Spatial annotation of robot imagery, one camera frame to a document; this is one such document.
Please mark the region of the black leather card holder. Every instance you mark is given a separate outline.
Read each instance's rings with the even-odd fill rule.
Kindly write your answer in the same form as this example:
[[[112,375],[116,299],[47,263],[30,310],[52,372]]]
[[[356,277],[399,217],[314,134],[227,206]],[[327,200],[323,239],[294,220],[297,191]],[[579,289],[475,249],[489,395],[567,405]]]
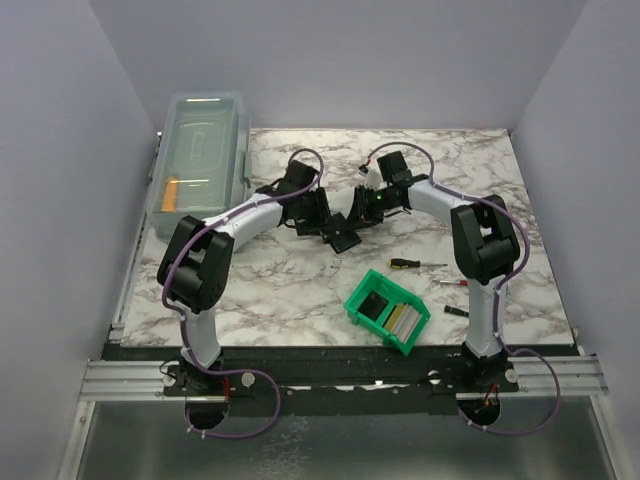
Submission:
[[[361,243],[356,231],[350,230],[342,213],[333,214],[328,223],[320,229],[323,242],[336,254],[341,254]]]

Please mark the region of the green plastic bin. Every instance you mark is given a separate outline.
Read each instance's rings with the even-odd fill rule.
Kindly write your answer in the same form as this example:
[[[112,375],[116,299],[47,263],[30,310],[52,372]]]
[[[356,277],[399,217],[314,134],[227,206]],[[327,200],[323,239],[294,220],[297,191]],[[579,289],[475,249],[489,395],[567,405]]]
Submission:
[[[405,343],[401,343],[384,329],[387,317],[397,304],[410,304],[422,314],[421,320]],[[354,325],[374,334],[385,346],[396,348],[404,356],[409,355],[431,318],[431,313],[421,298],[372,269],[352,292],[344,308]]]

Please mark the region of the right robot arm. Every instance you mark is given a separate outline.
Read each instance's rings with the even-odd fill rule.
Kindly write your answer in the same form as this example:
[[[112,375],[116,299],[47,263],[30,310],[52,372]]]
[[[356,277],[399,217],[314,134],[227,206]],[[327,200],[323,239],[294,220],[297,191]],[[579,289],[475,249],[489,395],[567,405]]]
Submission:
[[[378,166],[385,185],[354,188],[347,224],[354,230],[370,228],[388,212],[402,209],[450,226],[455,263],[469,292],[459,378],[467,389],[483,391],[507,365],[504,295],[522,253],[513,218],[498,195],[463,194],[437,183],[432,174],[413,174],[399,151],[380,157]]]

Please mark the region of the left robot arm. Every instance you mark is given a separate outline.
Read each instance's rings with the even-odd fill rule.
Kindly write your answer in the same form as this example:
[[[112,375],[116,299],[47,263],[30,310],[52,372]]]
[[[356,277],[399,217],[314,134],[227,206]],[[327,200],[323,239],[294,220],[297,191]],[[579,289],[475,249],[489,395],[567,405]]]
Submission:
[[[214,393],[222,378],[251,374],[274,384],[256,369],[220,370],[215,365],[222,348],[217,338],[215,305],[228,282],[234,253],[255,237],[291,221],[304,231],[321,235],[330,225],[326,194],[320,187],[324,160],[316,168],[296,159],[294,152],[284,176],[260,187],[247,200],[214,217],[179,220],[157,272],[161,303],[179,318],[180,356],[191,367],[187,382],[201,395]]]

